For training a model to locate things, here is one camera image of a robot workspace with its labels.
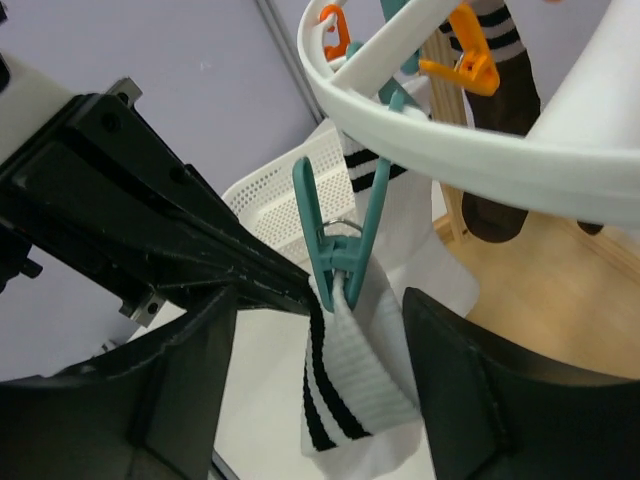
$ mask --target laundry basket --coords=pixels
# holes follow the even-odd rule
[[[311,161],[322,218],[357,222],[353,191],[335,129],[308,140],[280,158],[235,183],[222,196],[240,223],[281,255],[297,265],[309,259],[304,242],[291,170],[298,159]],[[337,224],[332,235],[353,235]]]

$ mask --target orange clothespin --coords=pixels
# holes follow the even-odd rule
[[[454,68],[422,59],[420,69],[469,92],[487,97],[493,95],[500,86],[500,76],[478,17],[469,5],[462,4],[451,13],[449,23],[462,47],[462,58]]]
[[[342,57],[347,53],[347,47],[351,43],[351,37],[349,36],[349,28],[347,27],[347,19],[344,15],[344,11],[338,5],[327,5],[322,9],[320,13],[320,21],[326,20],[329,15],[336,16],[336,23],[338,25],[338,45],[324,47],[324,55],[327,60],[334,60],[338,57]],[[329,31],[333,32],[335,27],[330,27]]]

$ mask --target wooden post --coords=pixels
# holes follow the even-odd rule
[[[449,40],[439,30],[427,39],[422,51],[425,58],[443,65],[454,65],[457,61]],[[431,78],[431,114],[439,122],[467,125],[462,89],[439,78]],[[462,192],[449,185],[441,184],[441,187],[453,239],[462,243],[469,237],[462,218]]]

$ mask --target wall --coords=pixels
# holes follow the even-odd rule
[[[273,0],[295,38],[307,0]],[[529,49],[543,105],[553,96],[604,15],[610,0],[507,0]],[[383,24],[379,2],[349,0],[345,5],[352,39],[366,40]],[[446,211],[439,185],[434,186],[433,215]]]
[[[315,127],[252,1],[7,3],[3,49],[79,92],[131,76],[141,113],[220,193]],[[41,252],[34,259],[41,277],[0,297],[0,379],[53,373],[135,328],[119,300]]]

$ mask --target wooden floor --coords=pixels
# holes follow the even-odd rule
[[[614,229],[589,237],[531,214],[510,242],[449,247],[480,282],[469,320],[557,360],[640,378],[640,257],[620,243]]]

